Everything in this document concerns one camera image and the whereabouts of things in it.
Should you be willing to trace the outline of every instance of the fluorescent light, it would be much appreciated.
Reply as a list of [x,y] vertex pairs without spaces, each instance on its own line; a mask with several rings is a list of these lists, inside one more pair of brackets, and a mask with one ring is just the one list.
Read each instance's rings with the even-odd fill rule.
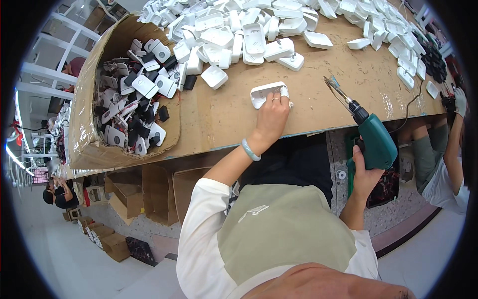
[[8,145],[5,146],[5,150],[7,151],[8,155],[10,156],[10,158],[13,159],[13,161],[15,161],[15,163],[18,164],[18,166],[20,166],[22,169],[25,169],[32,177],[34,177],[35,175],[28,169],[25,168],[25,165],[23,165],[18,159],[17,157],[11,152],[10,148],[8,147]]

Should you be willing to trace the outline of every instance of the white shirt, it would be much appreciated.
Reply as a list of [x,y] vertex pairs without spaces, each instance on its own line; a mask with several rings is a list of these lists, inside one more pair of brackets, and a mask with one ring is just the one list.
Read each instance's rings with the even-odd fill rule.
[[470,197],[470,191],[463,183],[464,181],[461,182],[460,191],[455,195],[448,170],[442,157],[435,174],[423,190],[422,196],[434,206],[463,215],[467,211],[468,198]]
[[[217,241],[217,233],[225,220],[223,211],[228,207],[228,200],[229,187],[211,179],[200,179],[193,190],[181,229],[176,266],[179,285],[190,299],[240,299],[254,287],[296,266],[274,267],[237,285],[225,268]],[[369,232],[351,233],[357,251],[349,260],[345,273],[377,279],[378,262]]]

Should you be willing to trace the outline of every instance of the stool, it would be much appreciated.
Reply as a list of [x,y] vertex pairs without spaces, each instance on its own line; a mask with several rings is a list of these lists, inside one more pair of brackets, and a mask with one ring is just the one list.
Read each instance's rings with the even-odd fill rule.
[[90,186],[86,187],[86,190],[90,200],[90,206],[108,203],[104,186]]

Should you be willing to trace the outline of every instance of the woman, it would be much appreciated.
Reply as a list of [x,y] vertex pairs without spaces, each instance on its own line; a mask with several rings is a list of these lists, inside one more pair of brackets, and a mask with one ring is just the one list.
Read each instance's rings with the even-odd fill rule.
[[[190,299],[414,298],[405,287],[376,280],[378,262],[363,228],[363,211],[383,170],[365,170],[358,146],[353,193],[340,217],[329,207],[324,145],[301,145],[285,160],[269,161],[267,171],[255,167],[282,135],[289,109],[285,93],[270,93],[249,138],[196,183],[176,266],[184,294]],[[229,188],[243,173],[239,198],[224,219]]]

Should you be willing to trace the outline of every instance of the woman's right hand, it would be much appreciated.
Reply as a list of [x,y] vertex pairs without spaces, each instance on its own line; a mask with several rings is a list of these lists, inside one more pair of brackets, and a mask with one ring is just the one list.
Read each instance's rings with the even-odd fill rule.
[[256,155],[261,155],[281,137],[289,111],[289,97],[281,97],[280,93],[271,92],[267,95],[265,103],[257,113],[256,128],[247,139]]

